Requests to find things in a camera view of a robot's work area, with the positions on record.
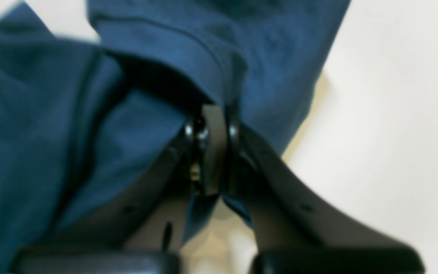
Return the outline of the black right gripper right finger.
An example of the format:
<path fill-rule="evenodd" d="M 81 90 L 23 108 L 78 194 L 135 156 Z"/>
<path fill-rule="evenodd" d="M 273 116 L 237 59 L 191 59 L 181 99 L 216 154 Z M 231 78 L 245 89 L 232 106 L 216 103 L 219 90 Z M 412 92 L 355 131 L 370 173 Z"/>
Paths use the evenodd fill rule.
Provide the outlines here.
<path fill-rule="evenodd" d="M 271 146 L 226 114 L 226 192 L 248 210 L 258 253 L 250 274 L 423 274 L 409 245 L 351 218 L 309 189 Z"/>

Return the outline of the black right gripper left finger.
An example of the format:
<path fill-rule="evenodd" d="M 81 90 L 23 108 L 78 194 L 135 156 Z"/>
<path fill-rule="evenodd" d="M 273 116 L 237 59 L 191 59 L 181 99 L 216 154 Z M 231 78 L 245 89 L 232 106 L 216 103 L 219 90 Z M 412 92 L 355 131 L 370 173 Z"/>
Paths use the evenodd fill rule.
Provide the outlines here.
<path fill-rule="evenodd" d="M 26 247 L 12 274 L 179 274 L 188 204 L 219 193 L 228 146 L 224 113 L 203 105 L 125 191 Z"/>

